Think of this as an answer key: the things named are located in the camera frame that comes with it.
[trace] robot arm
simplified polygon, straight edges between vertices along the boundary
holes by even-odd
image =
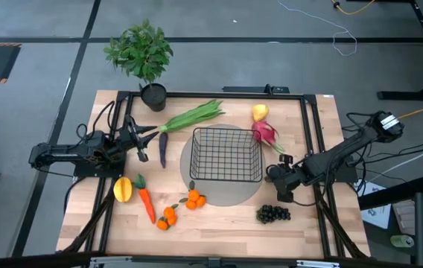
[[[357,134],[332,149],[308,156],[293,167],[271,165],[267,168],[267,181],[278,191],[278,201],[293,202],[293,190],[299,185],[312,185],[334,179],[336,171],[351,154],[372,142],[388,143],[399,138],[404,125],[389,112],[376,112]]]
[[[104,132],[96,130],[86,135],[79,143],[70,145],[56,145],[41,143],[31,150],[29,164],[31,167],[52,165],[55,162],[71,162],[76,165],[75,176],[104,176],[118,170],[125,161],[127,151],[136,147],[141,162],[147,162],[148,157],[144,148],[159,132],[151,133],[145,137],[139,134],[153,130],[156,127],[138,126],[134,119],[125,116],[126,124],[118,130],[118,137],[108,137]]]

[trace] black plant pot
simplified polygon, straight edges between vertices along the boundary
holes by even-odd
[[[142,85],[139,84],[139,88],[140,98],[152,111],[160,112],[165,108],[167,90],[164,86],[159,83],[152,83],[152,87],[148,84],[142,88]]]

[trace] wire basket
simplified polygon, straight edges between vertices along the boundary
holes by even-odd
[[[191,143],[190,177],[208,181],[260,182],[261,144],[255,130],[198,127]]]

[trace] purple eggplant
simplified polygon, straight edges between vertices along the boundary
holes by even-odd
[[[160,149],[160,163],[162,164],[162,168],[165,168],[165,152],[167,151],[167,141],[168,141],[168,134],[167,133],[160,133],[159,137],[159,149]]]

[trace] gray floor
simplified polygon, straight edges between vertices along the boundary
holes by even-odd
[[[355,36],[423,36],[408,4],[376,3],[357,16],[344,16],[330,1],[282,1],[346,26]],[[0,36],[81,37],[93,0],[0,1]],[[362,3],[343,2],[347,10]],[[167,36],[331,36],[339,29],[276,1],[145,1],[103,0],[92,36],[117,36],[133,23],[149,18]],[[89,120],[98,89],[137,90],[105,60],[105,44],[89,44],[75,84],[60,143],[77,141],[75,128]],[[352,45],[339,45],[351,51]],[[175,57],[159,80],[171,91],[215,91],[223,86],[288,86],[295,93],[333,94],[342,125],[347,112],[389,110],[402,115],[423,108],[423,102],[379,101],[380,90],[416,91],[423,87],[423,45],[359,44],[357,53],[341,57],[330,44],[173,43]],[[78,44],[26,44],[7,84],[0,85],[0,257],[7,256],[31,189],[34,172],[27,164],[31,147],[51,131]],[[405,119],[399,140],[374,146],[373,152],[397,152],[423,143],[423,113]],[[383,171],[406,159],[368,166]],[[54,171],[71,173],[71,165]],[[423,176],[423,159],[392,173],[405,179]],[[391,186],[398,180],[380,178]],[[48,176],[26,255],[52,253],[62,223],[63,197],[70,179]],[[408,256],[371,242],[372,255],[408,262]]]

